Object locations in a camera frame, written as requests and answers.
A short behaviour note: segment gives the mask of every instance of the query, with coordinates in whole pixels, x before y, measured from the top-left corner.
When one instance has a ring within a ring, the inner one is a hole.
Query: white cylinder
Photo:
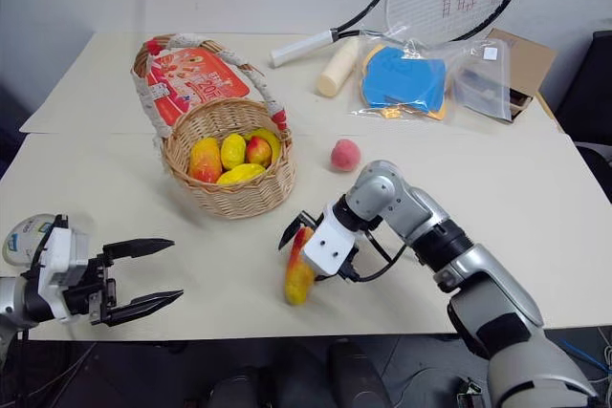
[[[331,31],[320,32],[308,38],[292,43],[283,48],[278,48],[270,52],[273,67],[280,67],[284,63],[299,58],[309,52],[318,50],[330,43],[334,43]]]
[[[355,67],[358,51],[359,41],[357,37],[351,37],[334,54],[325,70],[318,77],[317,89],[322,95],[334,97],[338,93],[346,78],[351,74],[353,67]]]

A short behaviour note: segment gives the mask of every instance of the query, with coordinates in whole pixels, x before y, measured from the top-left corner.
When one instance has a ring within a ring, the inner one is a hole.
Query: wicker basket
[[[181,115],[174,126],[169,127],[157,112],[153,95],[145,81],[152,60],[151,53],[158,51],[156,47],[202,47],[215,53],[226,63],[240,69],[261,93],[264,101],[255,102],[242,97],[216,99]],[[263,78],[247,61],[201,35],[161,35],[142,45],[132,75],[142,107],[163,139],[163,161],[199,206],[220,217],[241,219],[267,212],[287,199],[295,182],[291,131],[286,127],[282,106],[272,98]],[[219,185],[197,181],[186,173],[191,147],[201,138],[215,137],[221,142],[231,133],[244,135],[259,127],[273,131],[281,143],[278,160],[263,174],[248,182]]]

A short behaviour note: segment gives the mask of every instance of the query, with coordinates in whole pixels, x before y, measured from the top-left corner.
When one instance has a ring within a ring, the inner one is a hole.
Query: blue cable
[[[563,343],[563,346],[565,346],[567,349],[575,352],[576,354],[580,355],[581,357],[586,358],[588,361],[590,361],[592,364],[596,365],[597,367],[601,368],[602,370],[604,370],[606,372],[607,375],[612,375],[612,370],[610,370],[608,367],[605,366],[605,364],[599,362],[595,357],[593,357],[592,355],[587,354],[585,351],[582,351],[580,349],[578,349],[576,346],[571,345],[570,343],[568,343],[567,341],[565,341],[564,339],[561,340],[561,343]]]

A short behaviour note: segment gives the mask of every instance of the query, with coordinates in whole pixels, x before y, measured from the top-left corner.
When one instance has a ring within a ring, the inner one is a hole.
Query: table surface
[[[226,35],[219,40],[253,56],[253,63],[264,68],[270,47],[291,39]],[[176,246],[164,252],[118,261],[112,275],[121,303],[155,290],[184,289],[185,295],[149,317],[116,328],[50,322],[34,329],[34,338],[165,340],[452,331],[446,316],[448,296],[410,253],[377,281],[354,285],[331,279],[317,284],[301,307],[284,302],[287,253],[276,250],[284,227],[301,209],[318,213],[357,177],[357,171],[339,174],[329,168],[329,152],[340,135],[360,146],[363,161],[394,161],[410,183],[438,200],[532,294],[548,327],[612,323],[612,311],[598,301],[609,296],[612,206],[571,140],[539,104],[531,104],[513,125],[461,110],[443,123],[357,118],[346,115],[350,88],[332,100],[312,90],[328,54],[267,71],[271,86],[287,101],[295,133],[295,189],[269,213],[228,222],[195,207],[165,174],[129,76],[127,82],[105,87],[110,98],[75,96],[83,83],[75,82],[73,75],[88,66],[101,70],[99,61],[109,64],[108,59],[121,57],[121,44],[130,41],[134,35],[96,35],[24,126],[57,134],[30,134],[0,182],[0,234],[8,234],[30,215],[62,212],[91,234],[92,254],[102,244],[124,239],[173,239]],[[129,68],[123,64],[122,69]],[[105,78],[114,78],[114,71],[107,71]],[[387,228],[379,236],[389,250],[400,244]],[[364,247],[358,268],[373,271],[379,260]],[[4,263],[3,271],[17,272]]]

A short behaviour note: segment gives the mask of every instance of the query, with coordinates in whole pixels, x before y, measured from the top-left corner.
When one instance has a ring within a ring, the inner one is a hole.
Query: plastic bag
[[[500,40],[428,47],[417,40],[362,32],[353,115],[443,119],[451,97],[492,117],[510,119],[508,48]]]

